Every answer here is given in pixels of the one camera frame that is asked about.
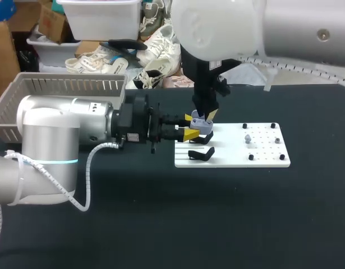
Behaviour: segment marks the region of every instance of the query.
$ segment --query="black table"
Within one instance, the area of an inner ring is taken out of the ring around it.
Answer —
[[[191,90],[152,91],[170,113]],[[278,122],[283,169],[177,169],[173,142],[103,150],[87,213],[3,208],[0,268],[345,268],[345,88],[235,88],[217,123]],[[80,154],[77,197],[85,200]]]

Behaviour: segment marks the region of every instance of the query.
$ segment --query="gray basket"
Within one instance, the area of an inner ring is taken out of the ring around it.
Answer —
[[[125,96],[125,75],[19,73],[0,98],[0,138],[21,143],[16,125],[20,101],[28,95]]]

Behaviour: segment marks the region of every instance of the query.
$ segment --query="white sneaker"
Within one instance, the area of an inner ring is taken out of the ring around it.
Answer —
[[[139,50],[137,57],[140,59],[139,63],[145,67],[151,61],[157,59],[164,49],[164,40],[173,39],[174,31],[172,25],[164,25],[160,27],[147,41],[144,42],[148,46],[147,50]]]
[[[111,49],[105,48],[103,46],[98,46],[93,52],[87,52],[82,55],[87,56],[89,58],[103,58],[103,59],[110,60],[114,56],[119,55],[119,53]]]
[[[181,46],[179,43],[173,43],[171,40],[164,41],[164,49],[158,59],[168,59],[171,63],[171,70],[167,77],[174,75],[181,68]]]
[[[126,89],[153,89],[170,72],[171,62],[166,59],[156,59],[150,62],[140,74],[127,85]]]
[[[85,55],[81,58],[68,59],[65,66],[70,73],[83,74],[114,74],[116,67],[109,64],[109,60],[103,58],[90,58]]]

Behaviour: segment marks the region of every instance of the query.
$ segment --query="sneaker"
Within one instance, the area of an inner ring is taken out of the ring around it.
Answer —
[[[194,86],[194,82],[184,75],[172,76],[163,79],[164,88],[193,88]]]
[[[162,21],[162,25],[170,24],[172,25],[171,18],[164,18]]]
[[[137,52],[136,56],[140,59],[139,63],[145,67],[151,61],[156,60],[164,49],[164,40],[171,40],[173,37],[174,31],[172,25],[160,27],[149,40],[144,42],[144,44],[148,46],[147,50],[139,50]]]
[[[153,0],[152,3],[144,3],[142,10],[144,18],[140,24],[140,38],[148,40],[152,34],[161,27],[165,4],[163,0]]]
[[[181,68],[181,46],[179,43],[173,43],[171,40],[165,39],[164,49],[158,59],[168,59],[171,63],[171,70],[167,73],[167,77],[174,75]]]
[[[83,74],[113,74],[116,68],[109,64],[109,60],[103,58],[90,58],[85,55],[81,58],[68,59],[65,66],[70,73]]]
[[[140,74],[127,85],[126,89],[153,89],[170,72],[168,59],[156,59],[150,62]]]
[[[172,21],[171,21],[171,4],[172,4],[172,0],[164,0],[164,3],[165,3],[165,8],[164,8],[164,11],[163,11],[162,25],[172,24]]]
[[[82,55],[87,56],[89,58],[102,58],[102,59],[110,60],[113,57],[119,55],[119,53],[111,49],[105,48],[103,46],[98,46],[93,52],[87,52]]]

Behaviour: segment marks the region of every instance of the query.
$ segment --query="white pegboard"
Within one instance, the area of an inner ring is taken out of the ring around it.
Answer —
[[[271,128],[271,123],[214,124],[214,136],[207,145],[190,142],[176,142],[174,164],[178,168],[286,168],[291,161],[279,124]],[[250,135],[252,141],[246,144],[245,136]],[[190,160],[189,150],[206,153],[211,147],[215,154],[207,162]]]

